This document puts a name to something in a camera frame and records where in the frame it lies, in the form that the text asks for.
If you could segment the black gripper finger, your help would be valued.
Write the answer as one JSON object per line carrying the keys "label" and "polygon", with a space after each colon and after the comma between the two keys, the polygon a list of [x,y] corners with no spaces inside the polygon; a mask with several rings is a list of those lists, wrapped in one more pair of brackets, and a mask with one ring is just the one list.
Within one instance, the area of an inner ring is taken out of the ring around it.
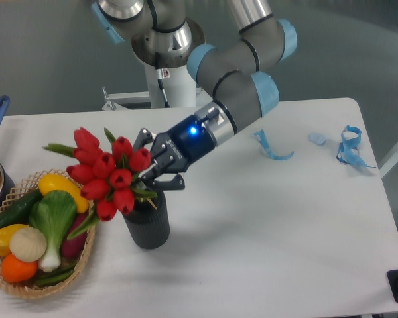
{"label": "black gripper finger", "polygon": [[156,139],[156,134],[151,132],[149,129],[142,128],[135,139],[133,144],[133,150],[139,150],[143,148],[146,144],[153,143]]}
{"label": "black gripper finger", "polygon": [[138,177],[145,187],[150,191],[181,191],[185,189],[184,178],[181,174],[176,174],[173,179],[167,181],[157,181],[161,173],[149,170]]}

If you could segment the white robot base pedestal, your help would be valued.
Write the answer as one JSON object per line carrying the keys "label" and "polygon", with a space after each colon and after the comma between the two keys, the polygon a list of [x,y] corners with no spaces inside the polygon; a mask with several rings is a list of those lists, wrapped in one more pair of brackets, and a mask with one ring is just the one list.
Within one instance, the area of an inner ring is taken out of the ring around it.
{"label": "white robot base pedestal", "polygon": [[134,55],[145,70],[152,108],[195,106],[196,82],[186,64],[192,51],[203,43],[203,30],[188,17],[178,29],[151,29],[132,38]]}

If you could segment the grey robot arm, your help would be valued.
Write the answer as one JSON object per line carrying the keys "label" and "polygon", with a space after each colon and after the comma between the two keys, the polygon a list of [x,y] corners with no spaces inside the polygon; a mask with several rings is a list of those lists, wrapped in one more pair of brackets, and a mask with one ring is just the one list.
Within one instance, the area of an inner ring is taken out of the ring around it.
{"label": "grey robot arm", "polygon": [[181,190],[182,173],[225,141],[264,117],[279,103],[279,90],[266,70],[297,47],[293,25],[273,16],[268,1],[230,1],[240,40],[227,50],[201,44],[187,70],[212,101],[159,134],[141,129],[134,150],[151,145],[151,167],[138,182],[153,191]]}

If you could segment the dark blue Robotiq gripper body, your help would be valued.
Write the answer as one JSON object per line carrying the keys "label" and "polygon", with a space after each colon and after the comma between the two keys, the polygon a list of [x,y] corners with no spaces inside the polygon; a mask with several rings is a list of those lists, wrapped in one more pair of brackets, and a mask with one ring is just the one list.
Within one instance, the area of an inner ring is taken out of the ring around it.
{"label": "dark blue Robotiq gripper body", "polygon": [[200,119],[187,117],[166,132],[159,133],[151,147],[153,176],[187,171],[188,167],[215,148]]}

